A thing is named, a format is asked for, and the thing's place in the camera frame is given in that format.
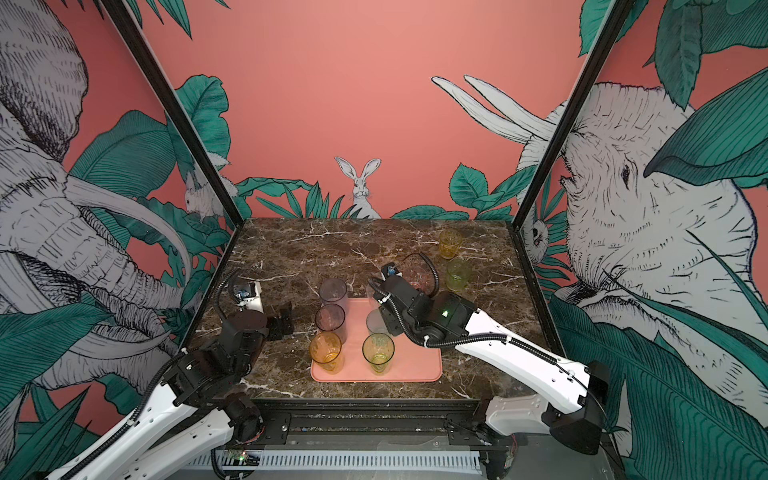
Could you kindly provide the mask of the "blue-grey clear tumbler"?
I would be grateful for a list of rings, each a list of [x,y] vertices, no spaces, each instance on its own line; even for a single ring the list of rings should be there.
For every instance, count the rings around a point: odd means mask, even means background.
[[[348,311],[348,287],[340,278],[325,279],[318,290],[323,305],[336,305]]]

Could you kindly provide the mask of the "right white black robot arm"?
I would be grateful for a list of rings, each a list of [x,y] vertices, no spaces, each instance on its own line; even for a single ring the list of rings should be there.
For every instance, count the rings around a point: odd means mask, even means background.
[[[495,398],[484,423],[500,436],[547,433],[585,455],[600,449],[607,422],[608,367],[552,353],[515,334],[451,291],[431,295],[398,275],[368,284],[385,324],[426,349],[455,349],[492,365],[533,390],[523,400]]]

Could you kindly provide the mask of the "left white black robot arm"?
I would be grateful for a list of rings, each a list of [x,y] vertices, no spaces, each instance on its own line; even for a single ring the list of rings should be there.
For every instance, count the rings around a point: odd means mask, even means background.
[[[182,350],[162,367],[139,405],[106,436],[58,467],[28,479],[164,479],[199,455],[263,437],[264,416],[232,387],[248,375],[265,343],[292,334],[293,309],[268,317],[254,301],[224,319],[218,337]]]

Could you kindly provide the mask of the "amber yellow tumbler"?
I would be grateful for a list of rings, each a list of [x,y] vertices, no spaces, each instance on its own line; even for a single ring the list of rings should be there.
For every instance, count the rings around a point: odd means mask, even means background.
[[[317,367],[329,374],[337,374],[344,363],[342,347],[343,343],[337,334],[320,332],[311,340],[309,354]]]

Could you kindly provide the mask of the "dark smoky tumbler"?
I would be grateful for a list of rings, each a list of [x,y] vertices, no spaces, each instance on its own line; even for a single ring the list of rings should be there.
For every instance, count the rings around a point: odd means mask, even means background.
[[[329,303],[321,306],[314,317],[319,331],[336,334],[342,343],[347,340],[346,313],[338,304]]]

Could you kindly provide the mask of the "teal frosted tumbler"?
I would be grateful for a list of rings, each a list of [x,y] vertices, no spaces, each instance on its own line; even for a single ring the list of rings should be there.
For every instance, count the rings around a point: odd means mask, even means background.
[[[388,328],[379,309],[374,309],[367,315],[366,328],[370,334],[388,334]]]

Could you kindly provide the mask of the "clear colourless tumbler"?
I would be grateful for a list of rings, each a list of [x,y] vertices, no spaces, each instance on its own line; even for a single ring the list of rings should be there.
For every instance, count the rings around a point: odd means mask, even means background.
[[[370,284],[367,284],[365,286],[365,290],[366,290],[366,296],[367,296],[367,299],[368,299],[369,306],[372,309],[377,309],[380,306],[380,304],[378,303],[378,301],[375,298],[375,294],[376,294],[375,290],[371,287]]]

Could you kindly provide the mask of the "pink clear tumbler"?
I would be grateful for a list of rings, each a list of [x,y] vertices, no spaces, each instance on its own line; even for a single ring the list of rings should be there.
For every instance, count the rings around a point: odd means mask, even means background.
[[[427,295],[431,295],[434,290],[434,276],[428,266],[422,264],[406,265],[403,268],[403,278],[409,284]]]

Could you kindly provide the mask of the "light green tumbler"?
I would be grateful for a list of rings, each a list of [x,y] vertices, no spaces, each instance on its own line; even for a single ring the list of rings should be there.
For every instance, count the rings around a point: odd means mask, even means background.
[[[384,375],[395,355],[395,344],[388,334],[372,333],[364,340],[361,350],[369,368],[377,375]]]

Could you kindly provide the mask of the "pink plastic tray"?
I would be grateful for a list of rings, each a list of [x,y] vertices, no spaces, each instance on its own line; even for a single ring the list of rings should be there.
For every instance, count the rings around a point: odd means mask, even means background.
[[[364,359],[362,345],[369,336],[366,319],[374,310],[368,298],[350,298],[346,317],[347,340],[341,349],[342,368],[339,373],[330,373],[317,365],[311,366],[312,378],[321,383],[350,382],[416,382],[428,383],[442,375],[441,352],[413,344],[404,334],[393,338],[395,352],[386,371],[375,373]]]

